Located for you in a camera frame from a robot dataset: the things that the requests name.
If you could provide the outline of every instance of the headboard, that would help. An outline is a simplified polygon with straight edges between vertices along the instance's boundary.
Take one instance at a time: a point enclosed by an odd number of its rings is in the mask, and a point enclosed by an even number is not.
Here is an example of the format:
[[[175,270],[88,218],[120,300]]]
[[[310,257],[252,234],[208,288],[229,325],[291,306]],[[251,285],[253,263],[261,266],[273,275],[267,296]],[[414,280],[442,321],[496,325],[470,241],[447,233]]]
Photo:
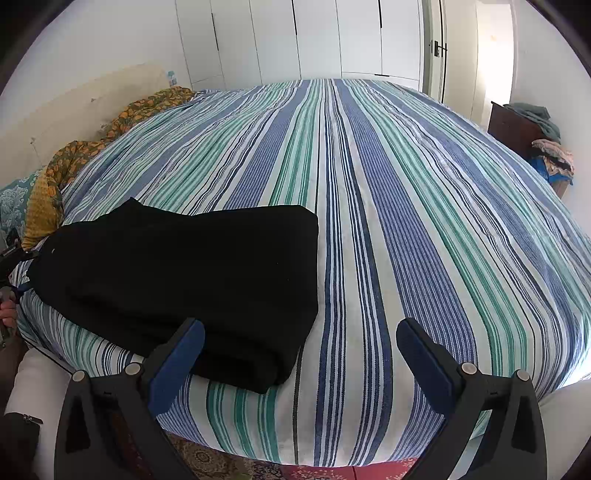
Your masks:
[[[98,140],[102,129],[138,99],[168,88],[161,67],[144,63],[109,73],[40,106],[0,138],[0,187],[47,165],[73,140]]]

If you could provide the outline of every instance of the blue gripper pad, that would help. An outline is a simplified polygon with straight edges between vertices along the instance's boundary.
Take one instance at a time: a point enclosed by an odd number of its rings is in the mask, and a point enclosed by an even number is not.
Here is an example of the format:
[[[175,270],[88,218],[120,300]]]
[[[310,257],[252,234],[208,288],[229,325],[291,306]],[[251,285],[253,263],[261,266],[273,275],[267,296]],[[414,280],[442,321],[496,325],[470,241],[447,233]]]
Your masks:
[[[447,417],[456,407],[456,392],[451,379],[433,352],[403,320],[396,329],[396,344],[431,408]]]
[[[205,329],[195,320],[150,382],[148,409],[153,417],[168,411],[203,349]]]

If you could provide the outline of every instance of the striped bedsheet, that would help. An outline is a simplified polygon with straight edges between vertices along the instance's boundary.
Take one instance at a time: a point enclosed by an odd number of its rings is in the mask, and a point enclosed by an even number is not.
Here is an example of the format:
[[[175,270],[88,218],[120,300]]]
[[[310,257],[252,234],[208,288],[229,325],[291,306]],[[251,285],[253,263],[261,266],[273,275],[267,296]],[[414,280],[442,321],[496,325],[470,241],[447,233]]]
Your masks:
[[[203,93],[89,164],[64,192],[66,223],[129,197],[187,215],[299,204],[319,217],[320,311],[291,377],[265,395],[188,378],[159,421],[195,442],[320,466],[418,456],[441,418],[396,348],[407,316],[459,362],[527,370],[540,397],[591,371],[589,239],[522,159],[415,91],[303,80]],[[179,262],[207,255],[174,240]],[[32,291],[22,308],[26,336],[92,375],[139,359]]]

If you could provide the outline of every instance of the silver bolt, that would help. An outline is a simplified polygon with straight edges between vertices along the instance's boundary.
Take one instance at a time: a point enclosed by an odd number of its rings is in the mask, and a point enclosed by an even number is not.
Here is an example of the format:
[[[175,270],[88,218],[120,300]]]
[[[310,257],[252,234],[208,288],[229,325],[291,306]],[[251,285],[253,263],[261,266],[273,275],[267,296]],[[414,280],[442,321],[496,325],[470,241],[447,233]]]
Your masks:
[[[84,372],[84,370],[76,370],[72,374],[72,380],[74,382],[81,382],[82,380],[84,380],[85,376],[86,376],[86,372]]]
[[[465,374],[474,375],[476,372],[478,372],[478,369],[476,368],[476,365],[471,364],[470,362],[465,362],[462,364],[462,371]]]
[[[140,366],[140,364],[134,362],[125,367],[125,373],[128,375],[137,375],[141,368],[142,367]]]
[[[527,382],[530,379],[529,373],[526,372],[525,370],[518,370],[517,371],[517,377],[520,380],[523,380],[524,382]]]

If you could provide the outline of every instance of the white wardrobe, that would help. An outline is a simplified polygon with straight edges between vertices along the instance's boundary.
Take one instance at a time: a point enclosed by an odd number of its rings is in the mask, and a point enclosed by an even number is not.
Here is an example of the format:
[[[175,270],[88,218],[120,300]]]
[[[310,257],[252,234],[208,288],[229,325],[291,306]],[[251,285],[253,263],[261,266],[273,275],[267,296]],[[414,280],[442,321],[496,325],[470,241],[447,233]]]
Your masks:
[[[311,78],[422,84],[421,0],[177,0],[193,89]]]

